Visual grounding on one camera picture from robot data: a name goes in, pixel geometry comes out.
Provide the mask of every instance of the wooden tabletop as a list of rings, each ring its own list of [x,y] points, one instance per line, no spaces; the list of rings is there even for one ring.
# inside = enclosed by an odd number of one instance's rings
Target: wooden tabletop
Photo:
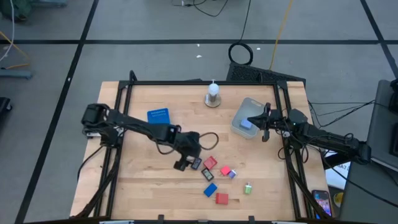
[[[117,86],[118,82],[104,82],[98,102],[113,106]],[[264,104],[270,102],[275,109],[273,87],[222,85],[222,103],[217,108],[204,104],[207,88],[206,85],[133,86],[129,116],[146,121],[149,110],[168,108],[172,124],[181,125],[183,132],[218,133],[220,143],[211,151],[202,150],[200,157],[205,160],[213,156],[218,161],[211,170],[215,176],[212,182],[218,186],[216,192],[229,194],[228,205],[218,205],[215,194],[208,198],[203,193],[210,184],[200,172],[203,164],[198,170],[190,167],[185,172],[175,170],[173,165],[180,159],[179,153],[163,156],[147,137],[128,131],[124,138],[113,219],[155,220],[163,214],[167,220],[247,220],[250,215],[256,220],[294,220],[285,161],[277,157],[282,147],[280,136],[270,130],[270,140],[262,142],[260,133],[253,139],[244,139],[231,132],[231,121],[245,97]],[[309,118],[308,122],[312,122],[303,83],[288,82],[288,88],[292,108],[302,111]],[[88,141],[85,158],[98,148],[99,141],[99,138]],[[201,144],[210,146],[213,141],[208,137],[201,139]],[[71,215],[80,212],[98,188],[103,159],[104,150],[82,169]],[[220,169],[225,165],[237,172],[234,179],[222,176]],[[304,168],[309,190],[328,190],[319,152],[310,149]],[[250,195],[244,194],[247,182],[252,185]],[[301,214],[305,217],[302,194],[298,188],[297,192]],[[106,192],[101,214],[104,214],[107,198]]]

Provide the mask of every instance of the blue cube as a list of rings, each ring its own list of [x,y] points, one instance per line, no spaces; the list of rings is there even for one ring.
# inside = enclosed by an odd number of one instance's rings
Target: blue cube
[[[252,123],[250,121],[248,121],[247,119],[243,119],[241,121],[240,127],[246,129],[246,130],[250,130],[252,126]]]
[[[231,170],[231,172],[229,172],[228,176],[229,176],[229,178],[233,179],[236,176],[236,171]]]
[[[206,190],[203,192],[207,197],[210,197],[217,190],[217,186],[211,183]]]

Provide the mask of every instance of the green block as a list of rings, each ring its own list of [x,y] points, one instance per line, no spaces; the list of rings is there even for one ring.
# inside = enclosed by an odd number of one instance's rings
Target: green block
[[[245,194],[250,194],[251,193],[251,186],[250,185],[244,186],[244,193]]]

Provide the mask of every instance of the clear plastic container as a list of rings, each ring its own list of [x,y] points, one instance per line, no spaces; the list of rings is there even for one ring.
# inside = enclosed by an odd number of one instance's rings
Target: clear plastic container
[[[252,98],[246,97],[243,99],[238,112],[236,112],[235,117],[231,122],[231,130],[246,139],[254,138],[257,135],[259,128],[251,123],[249,123],[250,128],[247,125],[242,125],[242,120],[262,114],[264,107],[265,106],[262,103]]]

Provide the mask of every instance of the white bottle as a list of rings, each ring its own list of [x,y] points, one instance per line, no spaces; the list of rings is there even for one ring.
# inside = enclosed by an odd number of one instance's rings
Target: white bottle
[[[214,83],[209,85],[208,93],[205,96],[205,104],[209,107],[217,107],[221,104],[220,87]]]

